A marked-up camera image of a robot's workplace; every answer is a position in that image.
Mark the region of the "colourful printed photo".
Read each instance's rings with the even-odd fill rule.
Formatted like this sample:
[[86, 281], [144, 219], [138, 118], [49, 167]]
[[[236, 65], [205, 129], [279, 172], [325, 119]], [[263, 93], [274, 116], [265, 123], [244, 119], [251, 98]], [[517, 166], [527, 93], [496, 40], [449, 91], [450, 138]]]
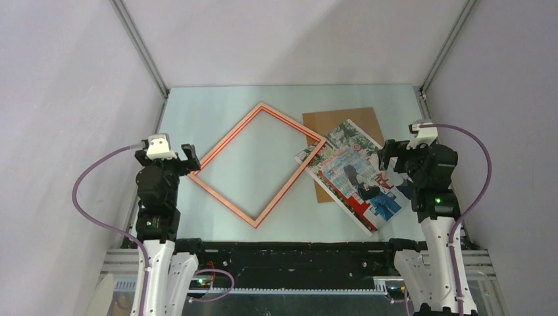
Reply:
[[315, 156], [316, 145], [295, 156], [308, 160], [306, 172], [368, 236], [411, 206], [410, 182], [393, 171], [380, 171], [381, 145], [346, 120], [326, 136]]

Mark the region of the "orange wooden picture frame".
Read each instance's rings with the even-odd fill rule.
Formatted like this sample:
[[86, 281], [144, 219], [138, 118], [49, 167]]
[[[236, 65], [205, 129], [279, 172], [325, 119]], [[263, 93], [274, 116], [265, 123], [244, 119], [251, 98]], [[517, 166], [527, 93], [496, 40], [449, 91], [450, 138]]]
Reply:
[[202, 179], [198, 177], [199, 171], [194, 171], [188, 175], [190, 179], [192, 179], [200, 188], [204, 189], [208, 194], [213, 196], [216, 200], [218, 200], [221, 204], [235, 213], [238, 217], [240, 217], [243, 221], [245, 221], [249, 226], [252, 228], [258, 228], [261, 223], [268, 217], [270, 212], [277, 206], [280, 200], [286, 195], [288, 190], [293, 186], [296, 180], [301, 176], [303, 171], [308, 167], [309, 163], [312, 159], [319, 153], [319, 151], [323, 148], [326, 144], [326, 138], [321, 136], [317, 132], [307, 128], [305, 125], [297, 122], [296, 120], [292, 119], [291, 117], [281, 113], [280, 111], [276, 110], [275, 108], [267, 105], [264, 102], [258, 103], [248, 114], [246, 114], [238, 123], [233, 127], [201, 160], [201, 167], [200, 169], [204, 169], [209, 165], [212, 160], [217, 157], [217, 155], [261, 112], [266, 112], [270, 116], [278, 119], [279, 121], [283, 122], [284, 124], [290, 126], [291, 128], [295, 129], [296, 131], [304, 134], [306, 137], [311, 138], [312, 140], [317, 142], [314, 150], [308, 154], [306, 160], [300, 163], [299, 167], [296, 171], [292, 174], [292, 176], [288, 179], [288, 181], [281, 187], [278, 193], [271, 199], [270, 203], [262, 210], [262, 212], [258, 215], [256, 219], [252, 219], [248, 214], [242, 211], [239, 207], [234, 205], [231, 201], [228, 201], [223, 195], [221, 195], [218, 191], [212, 188], [209, 184], [204, 182]]

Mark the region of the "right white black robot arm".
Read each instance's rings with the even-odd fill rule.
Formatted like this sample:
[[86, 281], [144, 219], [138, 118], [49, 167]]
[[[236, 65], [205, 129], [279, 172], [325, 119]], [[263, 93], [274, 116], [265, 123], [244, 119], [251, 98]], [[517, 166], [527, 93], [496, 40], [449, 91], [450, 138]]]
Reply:
[[458, 154], [445, 145], [409, 144], [387, 140], [378, 152], [379, 166], [386, 170], [395, 159], [393, 171], [411, 179], [411, 209], [424, 234], [430, 266], [424, 266], [416, 241], [393, 238], [383, 267], [403, 277], [404, 299], [412, 303], [414, 315], [478, 315], [461, 253], [461, 212], [450, 188]]

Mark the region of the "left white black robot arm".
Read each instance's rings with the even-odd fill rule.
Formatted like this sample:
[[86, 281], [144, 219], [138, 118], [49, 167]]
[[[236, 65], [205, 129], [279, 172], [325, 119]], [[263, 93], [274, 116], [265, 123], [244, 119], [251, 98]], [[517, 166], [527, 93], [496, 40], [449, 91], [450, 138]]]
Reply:
[[180, 177], [200, 169], [195, 148], [183, 144], [186, 160], [168, 149], [157, 158], [136, 151], [142, 170], [136, 176], [139, 210], [136, 238], [140, 244], [138, 289], [131, 315], [181, 315], [193, 274], [207, 268], [208, 257], [192, 249], [176, 252], [180, 222], [177, 208]]

